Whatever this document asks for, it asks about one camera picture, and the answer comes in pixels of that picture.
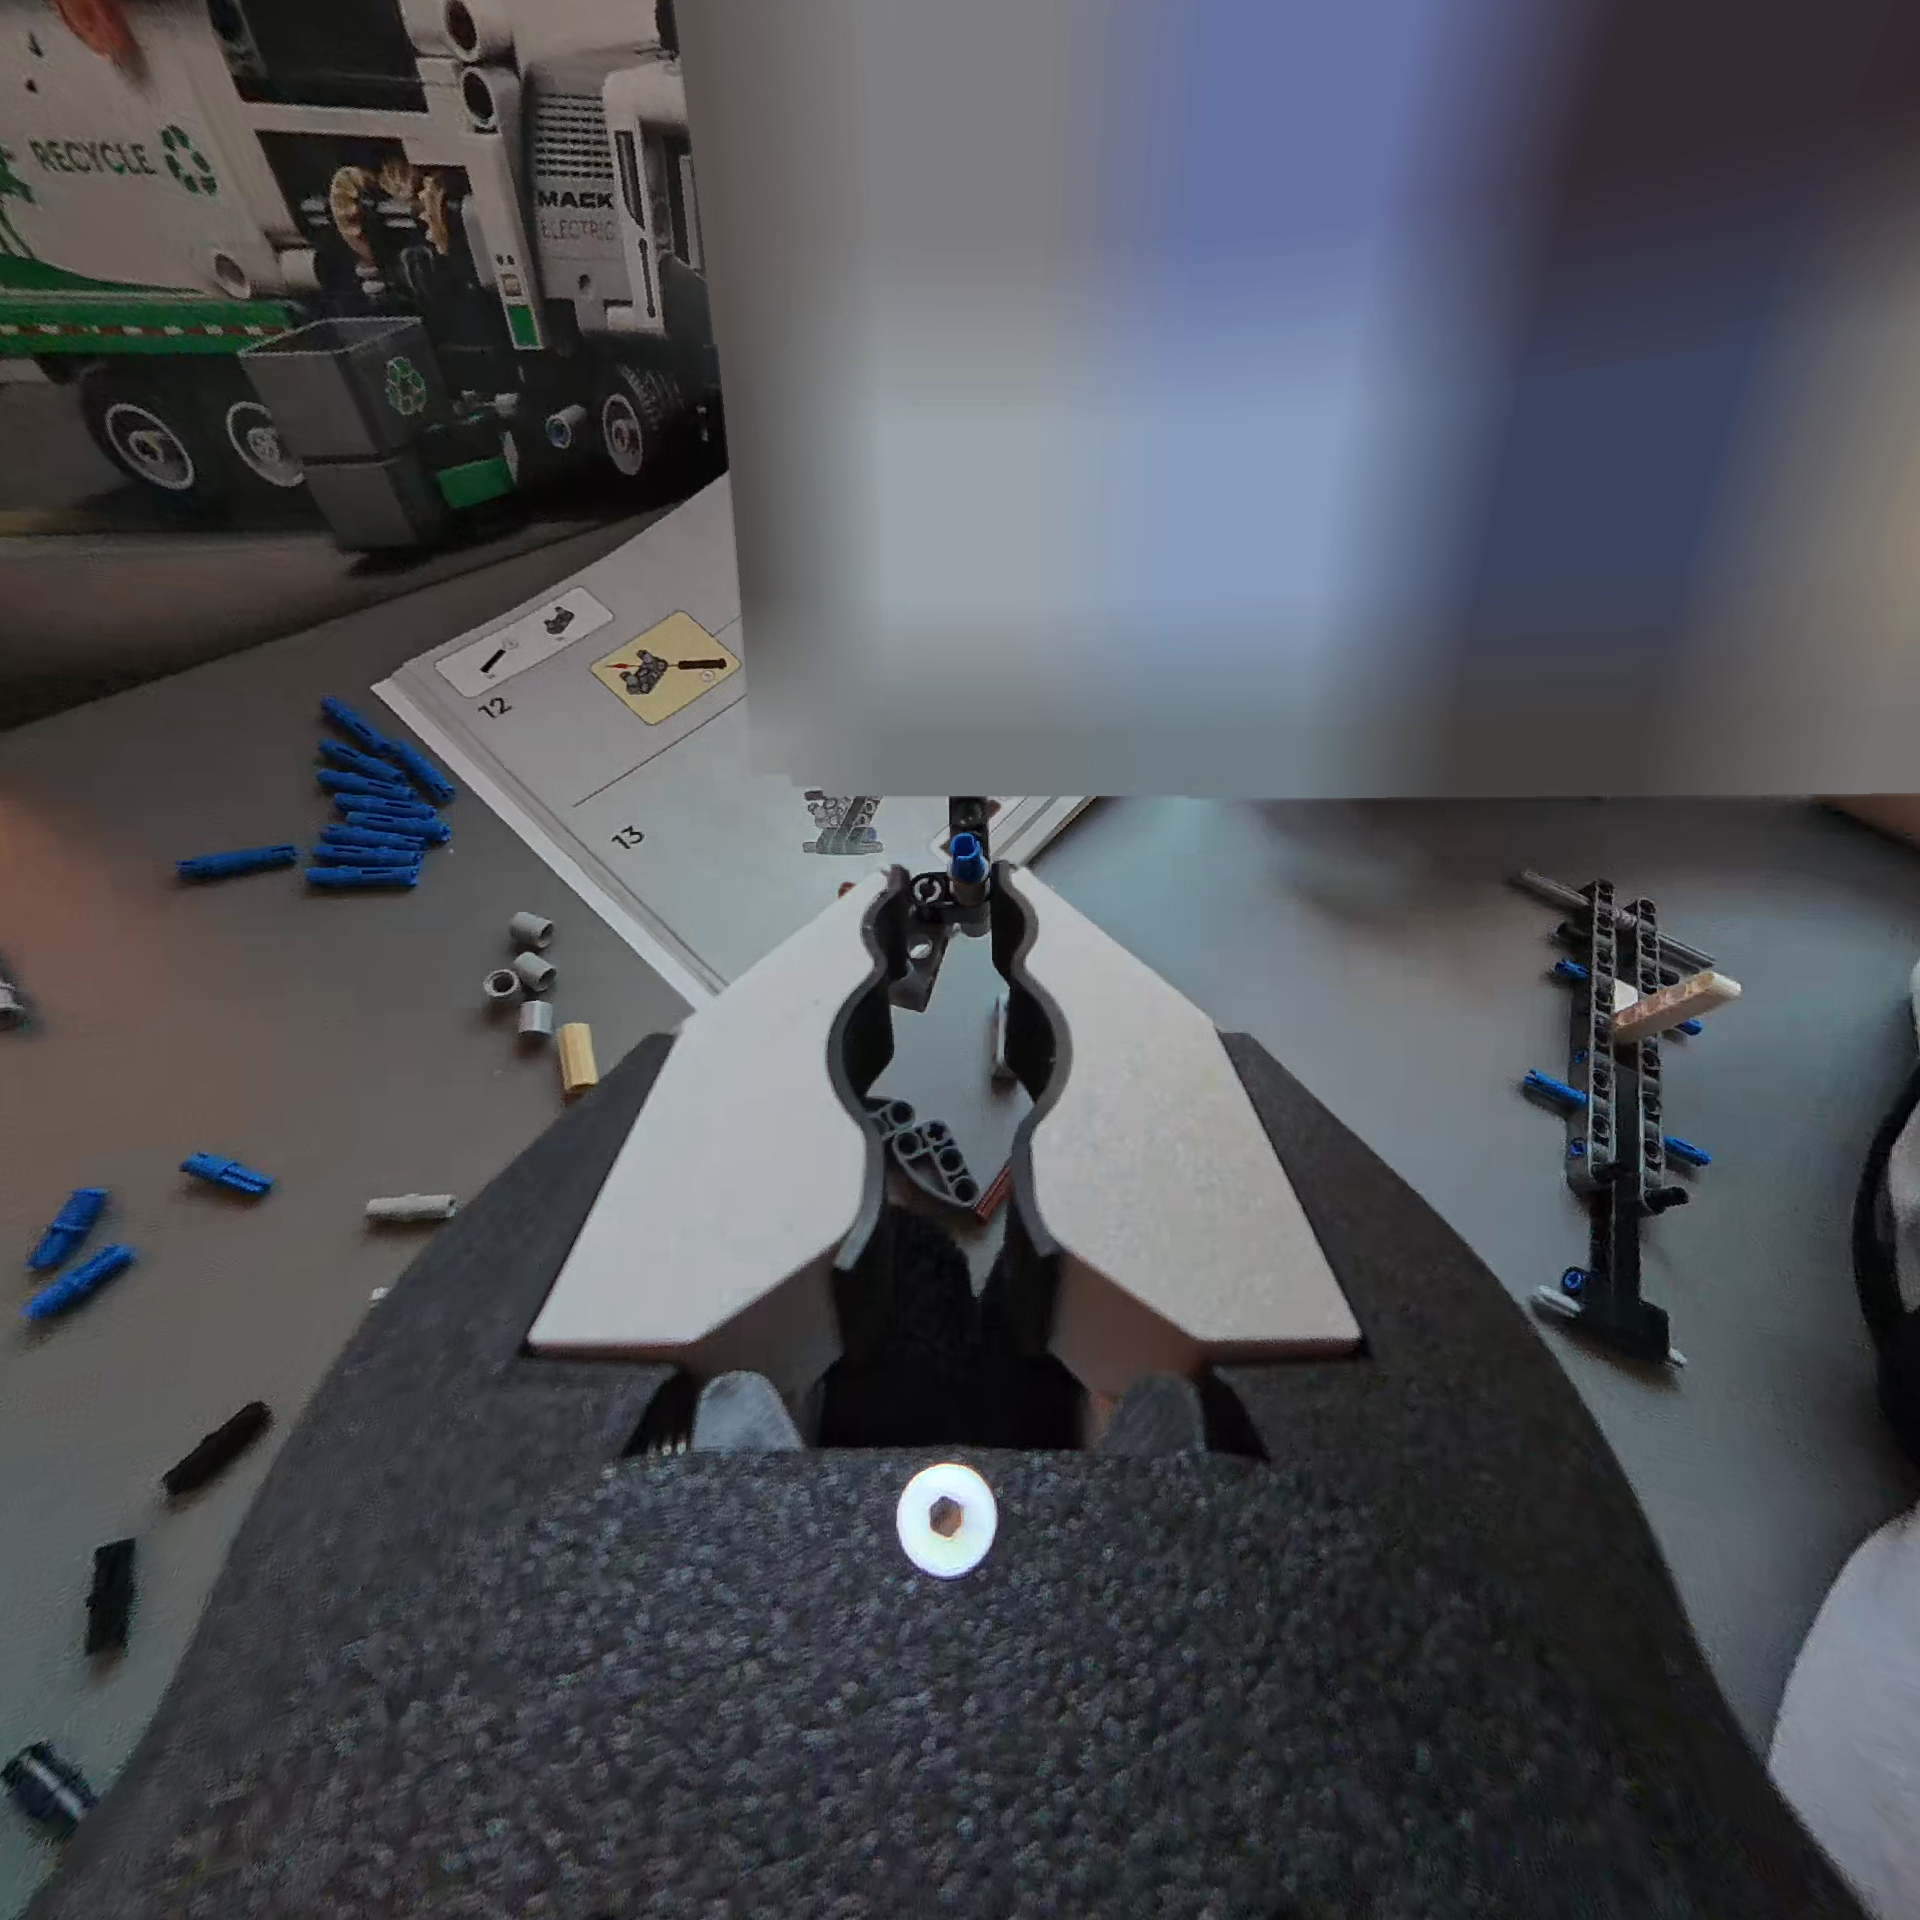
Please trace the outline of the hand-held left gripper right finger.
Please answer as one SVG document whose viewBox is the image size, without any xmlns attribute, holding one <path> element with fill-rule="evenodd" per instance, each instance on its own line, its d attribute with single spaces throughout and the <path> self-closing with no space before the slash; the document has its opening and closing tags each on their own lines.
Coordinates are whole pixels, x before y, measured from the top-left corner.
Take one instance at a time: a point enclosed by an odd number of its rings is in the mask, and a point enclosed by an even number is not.
<svg viewBox="0 0 1920 1920">
<path fill-rule="evenodd" d="M 1029 1094 L 990 1304 L 1082 1385 L 1345 1360 L 1355 1309 L 1220 1030 L 1030 871 L 993 874 Z"/>
</svg>

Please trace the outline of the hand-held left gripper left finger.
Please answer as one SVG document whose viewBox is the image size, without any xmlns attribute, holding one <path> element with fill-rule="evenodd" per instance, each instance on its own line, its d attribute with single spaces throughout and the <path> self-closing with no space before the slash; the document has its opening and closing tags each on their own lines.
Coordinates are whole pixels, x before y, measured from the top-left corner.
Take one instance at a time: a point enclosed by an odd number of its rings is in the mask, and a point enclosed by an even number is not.
<svg viewBox="0 0 1920 1920">
<path fill-rule="evenodd" d="M 811 1389 L 841 1354 L 834 1274 L 877 1223 L 862 1115 L 892 1059 L 902 871 L 860 879 L 692 1011 L 525 1334 L 546 1360 L 759 1374 Z"/>
</svg>

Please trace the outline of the black lego beam assembly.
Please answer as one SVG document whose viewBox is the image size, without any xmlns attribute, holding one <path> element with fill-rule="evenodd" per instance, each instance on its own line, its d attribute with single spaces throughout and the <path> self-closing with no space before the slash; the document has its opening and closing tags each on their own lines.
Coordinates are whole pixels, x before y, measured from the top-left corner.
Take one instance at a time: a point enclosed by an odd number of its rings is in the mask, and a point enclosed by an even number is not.
<svg viewBox="0 0 1920 1920">
<path fill-rule="evenodd" d="M 886 991 L 896 1013 L 926 1011 L 953 939 L 987 943 L 993 935 L 997 810 L 996 798 L 946 798 L 937 865 L 902 881 L 896 966 Z"/>
</svg>

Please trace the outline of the open lego instruction booklet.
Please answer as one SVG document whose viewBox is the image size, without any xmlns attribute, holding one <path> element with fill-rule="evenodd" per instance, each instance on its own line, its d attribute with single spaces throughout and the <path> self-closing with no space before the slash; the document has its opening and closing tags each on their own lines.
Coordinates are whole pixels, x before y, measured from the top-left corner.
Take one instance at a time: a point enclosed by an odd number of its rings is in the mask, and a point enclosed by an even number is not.
<svg viewBox="0 0 1920 1920">
<path fill-rule="evenodd" d="M 892 871 L 946 874 L 946 798 L 753 767 L 732 484 L 374 685 L 453 781 L 694 996 Z"/>
</svg>

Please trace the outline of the dark round lego piece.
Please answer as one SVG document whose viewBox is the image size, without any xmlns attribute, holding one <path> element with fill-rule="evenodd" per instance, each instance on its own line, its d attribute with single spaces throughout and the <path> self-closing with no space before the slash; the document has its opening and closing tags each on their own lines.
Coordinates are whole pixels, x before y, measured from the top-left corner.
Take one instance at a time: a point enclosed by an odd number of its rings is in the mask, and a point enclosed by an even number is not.
<svg viewBox="0 0 1920 1920">
<path fill-rule="evenodd" d="M 2 1765 L 5 1795 L 34 1829 L 65 1840 L 98 1807 L 98 1793 L 77 1762 L 48 1742 L 18 1749 Z"/>
</svg>

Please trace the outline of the lego set box truck print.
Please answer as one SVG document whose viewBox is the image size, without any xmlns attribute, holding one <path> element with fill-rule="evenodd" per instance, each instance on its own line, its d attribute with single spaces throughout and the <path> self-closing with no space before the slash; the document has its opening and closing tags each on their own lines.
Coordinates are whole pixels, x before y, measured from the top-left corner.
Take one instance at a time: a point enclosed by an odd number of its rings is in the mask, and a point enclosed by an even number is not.
<svg viewBox="0 0 1920 1920">
<path fill-rule="evenodd" d="M 5 1 L 5 726 L 724 468 L 673 5 Z"/>
</svg>

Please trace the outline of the pile of blue pins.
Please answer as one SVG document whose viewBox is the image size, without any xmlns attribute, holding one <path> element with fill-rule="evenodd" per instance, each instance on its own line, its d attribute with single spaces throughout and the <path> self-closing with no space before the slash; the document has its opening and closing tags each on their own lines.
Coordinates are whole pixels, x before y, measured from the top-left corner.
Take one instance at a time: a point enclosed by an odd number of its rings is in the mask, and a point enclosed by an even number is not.
<svg viewBox="0 0 1920 1920">
<path fill-rule="evenodd" d="M 320 716 L 312 781 L 329 808 L 320 832 L 303 846 L 181 857 L 178 884 L 268 873 L 293 873 L 308 893 L 403 893 L 418 884 L 425 857 L 451 841 L 444 810 L 458 797 L 455 784 L 413 741 L 357 707 L 326 695 Z"/>
</svg>

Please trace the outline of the person in white shirt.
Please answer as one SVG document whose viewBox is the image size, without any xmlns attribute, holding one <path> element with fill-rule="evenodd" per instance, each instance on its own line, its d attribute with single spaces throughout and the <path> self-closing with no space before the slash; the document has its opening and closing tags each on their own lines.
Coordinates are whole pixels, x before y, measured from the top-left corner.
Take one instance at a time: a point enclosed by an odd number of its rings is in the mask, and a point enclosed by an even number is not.
<svg viewBox="0 0 1920 1920">
<path fill-rule="evenodd" d="M 1918 1513 L 1838 1569 L 1788 1671 L 1768 1774 L 1859 1903 L 1918 1914 Z"/>
</svg>

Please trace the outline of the dark grey frame assembly blue pins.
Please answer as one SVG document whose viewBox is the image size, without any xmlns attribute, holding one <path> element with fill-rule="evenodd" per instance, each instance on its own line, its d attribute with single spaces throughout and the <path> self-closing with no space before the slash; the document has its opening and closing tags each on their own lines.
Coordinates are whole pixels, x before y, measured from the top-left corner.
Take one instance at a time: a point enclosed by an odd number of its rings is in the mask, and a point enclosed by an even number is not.
<svg viewBox="0 0 1920 1920">
<path fill-rule="evenodd" d="M 1645 1295 L 1645 1225 L 1691 1202 L 1707 1149 L 1667 1130 L 1666 1039 L 1692 1039 L 1742 996 L 1702 947 L 1667 934 L 1656 901 L 1609 879 L 1582 887 L 1516 871 L 1510 887 L 1558 913 L 1551 979 L 1567 988 L 1561 1069 L 1527 1069 L 1521 1094 L 1564 1122 L 1564 1172 L 1589 1223 L 1589 1253 L 1531 1296 L 1615 1354 L 1663 1369 L 1686 1361 L 1667 1311 Z"/>
</svg>

